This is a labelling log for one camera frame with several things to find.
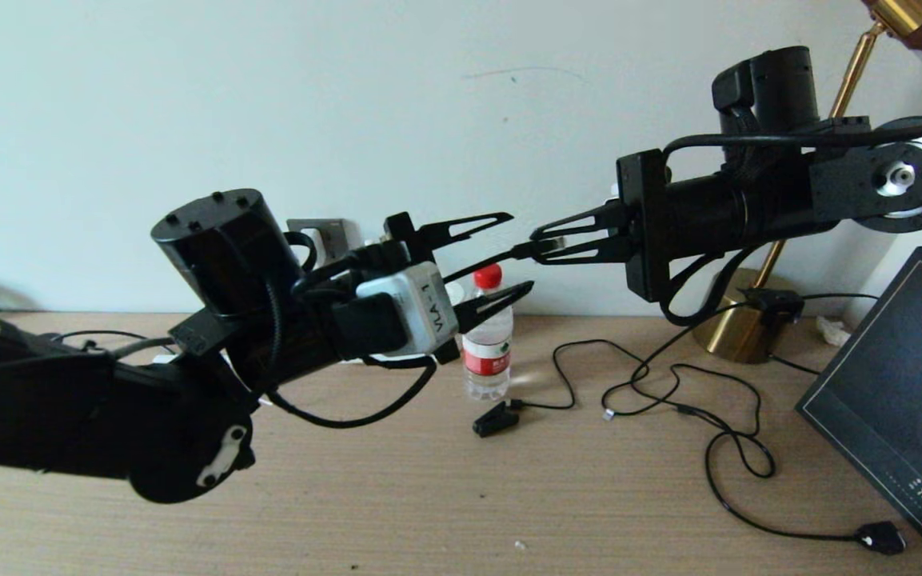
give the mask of lamp base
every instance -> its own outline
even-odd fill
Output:
[[[752,285],[758,275],[757,270],[738,269],[731,277],[727,292],[720,300],[720,306],[732,306],[745,302],[745,296],[739,288]],[[783,278],[770,277],[764,288],[774,290],[792,290],[792,286]],[[783,332],[785,322],[775,321],[764,325],[760,319],[763,313],[749,306],[727,310],[720,316],[710,318],[692,330],[695,342],[710,354],[724,360],[739,364],[761,364],[767,362],[768,354]]]

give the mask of brass lamp stand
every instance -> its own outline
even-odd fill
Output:
[[[866,68],[869,55],[873,52],[876,37],[885,30],[886,26],[876,21],[873,23],[873,28],[859,37],[859,43],[852,52],[852,59],[848,62],[848,69],[844,72],[844,80],[841,81],[837,96],[834,98],[830,118],[844,116],[844,109],[848,108],[848,101],[851,101],[856,84],[862,77],[862,70]],[[783,278],[772,276],[772,270],[784,249],[784,244],[785,241],[779,240],[771,245],[770,252],[767,253],[767,258],[759,270],[736,270],[731,277],[727,291],[724,292],[720,306],[732,306],[744,302],[745,297],[739,291],[739,288],[743,286],[790,290],[790,284]],[[726,358],[726,360],[744,364],[765,362],[768,351],[772,350],[780,337],[784,323],[764,324],[760,321],[761,317],[763,313],[752,307],[736,307],[720,316],[710,318],[692,331],[692,335],[696,342],[709,353]]]

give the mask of plastic bottle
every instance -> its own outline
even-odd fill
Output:
[[[489,265],[475,273],[476,298],[500,289],[504,272]],[[464,382],[468,395],[476,400],[500,400],[511,383],[511,334],[514,310],[511,306],[464,335]]]

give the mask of desk surface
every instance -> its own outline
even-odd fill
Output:
[[[8,314],[40,333],[91,328],[158,335],[178,314]],[[553,347],[609,338],[647,354],[675,333],[659,318],[519,317],[514,396],[562,402]],[[118,343],[102,337],[103,346]],[[782,356],[822,367],[834,349],[812,323],[794,326]],[[149,361],[150,353],[135,360]],[[784,529],[849,533],[866,522],[903,526],[899,557],[855,544],[770,536],[722,510],[702,455],[713,429],[670,409],[604,422],[599,397],[629,361],[602,346],[567,350],[577,409],[522,412],[516,429],[480,440],[461,365],[389,419],[325,430],[271,407],[255,415],[258,463],[176,506],[142,501],[124,482],[0,467],[0,574],[922,574],[922,539],[793,411],[812,377],[780,365],[730,365],[690,338],[657,363],[687,361],[737,374],[763,394],[760,435],[779,473],[745,473],[731,446],[716,457],[728,500]],[[413,380],[358,365],[284,386],[299,406],[359,416]],[[689,377],[685,402],[738,426],[749,397]],[[615,404],[631,406],[630,394]],[[523,546],[516,546],[520,541]]]

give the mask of red bottle cap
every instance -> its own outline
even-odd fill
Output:
[[[500,265],[489,265],[481,270],[475,270],[475,286],[482,290],[490,290],[500,285],[504,278],[504,269]]]

